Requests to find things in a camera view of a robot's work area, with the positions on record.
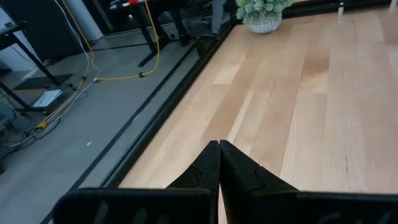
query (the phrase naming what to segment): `wooden table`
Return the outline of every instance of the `wooden table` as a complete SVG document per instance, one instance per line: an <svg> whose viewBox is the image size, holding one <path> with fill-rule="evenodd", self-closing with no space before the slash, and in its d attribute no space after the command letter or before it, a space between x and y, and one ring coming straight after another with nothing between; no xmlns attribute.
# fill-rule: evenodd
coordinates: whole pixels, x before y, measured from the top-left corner
<svg viewBox="0 0 398 224"><path fill-rule="evenodd" d="M337 20L236 26L120 187L164 188L227 139L300 190L397 193L398 15Z"/></svg>

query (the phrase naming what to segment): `desk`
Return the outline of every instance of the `desk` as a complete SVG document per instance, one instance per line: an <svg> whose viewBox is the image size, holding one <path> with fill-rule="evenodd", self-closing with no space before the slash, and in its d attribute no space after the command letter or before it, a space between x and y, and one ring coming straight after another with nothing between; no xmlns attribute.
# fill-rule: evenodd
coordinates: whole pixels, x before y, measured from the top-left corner
<svg viewBox="0 0 398 224"><path fill-rule="evenodd" d="M398 14L337 16L267 35L236 25L120 187L164 188L209 140L229 139L300 190L397 193Z"/></svg>
<svg viewBox="0 0 398 224"><path fill-rule="evenodd" d="M150 54L148 56L146 56L139 64L138 67L143 67L146 63L148 63L148 61L150 61L153 57L155 57L157 55L157 46L156 43L154 43L152 41L152 38L150 37L146 24L145 24L145 20L144 20L144 15L141 12L141 10L139 9L139 6L144 3L144 1L139 1L137 4L130 4L130 3L123 3L123 4L115 4L112 5L110 7L111 10L117 11L118 9L122 9L122 8L129 8L130 12L133 16L133 18L137 21L138 26L145 38L145 41L148 44L148 47L150 49ZM159 38L159 47L160 50L162 50L167 44L169 43L168 39L160 39Z"/></svg>
<svg viewBox="0 0 398 224"><path fill-rule="evenodd" d="M12 27L3 28L0 30L0 50L10 47L13 44L17 44L27 56L38 66L38 68L44 73L46 77L30 78L21 85L17 86L15 90L39 90L49 89L50 85L55 85L57 88L61 88L63 83L71 77L68 75L59 75L54 77L46 67L33 55L29 49L14 35L15 32L22 30L26 25L26 22L14 25ZM67 84L65 87L71 87L75 90L72 84ZM11 96L16 102L18 102L23 108L17 108L20 112L48 112L47 108L34 108L26 103L23 99L17 96L12 90L10 90L3 82L0 82L0 88L2 88L9 96Z"/></svg>

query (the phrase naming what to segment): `gray floor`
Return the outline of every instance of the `gray floor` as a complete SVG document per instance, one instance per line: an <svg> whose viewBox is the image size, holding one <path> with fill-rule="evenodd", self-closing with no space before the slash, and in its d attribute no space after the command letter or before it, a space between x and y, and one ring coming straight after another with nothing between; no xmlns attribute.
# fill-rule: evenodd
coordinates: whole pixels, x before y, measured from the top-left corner
<svg viewBox="0 0 398 224"><path fill-rule="evenodd" d="M89 96L71 108L54 132L8 157L5 160L7 170L0 175L0 223L40 222L187 49L178 42L166 46L161 51L158 69L148 77L90 86L87 90ZM154 66L155 59L152 59L144 68L137 67L148 53L149 49L145 45L102 50L95 52L95 63L102 70L101 77L135 75ZM83 186L97 186L104 179L197 60L197 53L193 51ZM76 55L56 63L49 70L54 74L73 72L75 75L71 82L77 84L85 67L84 55ZM95 75L96 71L92 70L88 76Z"/></svg>

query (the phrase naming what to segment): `black table leg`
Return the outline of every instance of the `black table leg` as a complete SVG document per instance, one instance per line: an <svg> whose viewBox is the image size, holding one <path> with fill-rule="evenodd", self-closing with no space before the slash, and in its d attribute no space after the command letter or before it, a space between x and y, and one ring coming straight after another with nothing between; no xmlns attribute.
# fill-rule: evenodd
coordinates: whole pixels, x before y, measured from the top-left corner
<svg viewBox="0 0 398 224"><path fill-rule="evenodd" d="M29 51L28 48L14 35L11 34L15 40L15 43L18 44L18 46L27 54L27 56L38 66L38 68L46 75L49 80L51 80L52 83L56 86L60 86L61 83L58 82L58 80L51 75L51 73L46 69L46 67L35 57L35 55L32 54L32 52Z"/></svg>
<svg viewBox="0 0 398 224"><path fill-rule="evenodd" d="M11 96L17 103L19 103L21 106L24 107L26 110L31 110L32 108L25 103L19 96L17 96L12 90L8 89L8 87L3 84L3 82L0 82L0 88L3 89L9 96Z"/></svg>
<svg viewBox="0 0 398 224"><path fill-rule="evenodd" d="M138 67L143 67L146 63L148 63L153 57L157 55L157 47L155 43L152 41L152 38L149 35L149 32L147 30L146 24L144 22L144 15L142 14L141 10L138 8L138 6L133 6L131 8L131 13L133 18L137 21L139 28L148 43L149 49L150 49L150 54L146 56L139 64ZM162 50L166 45L168 44L168 41L166 42L159 42L159 50Z"/></svg>

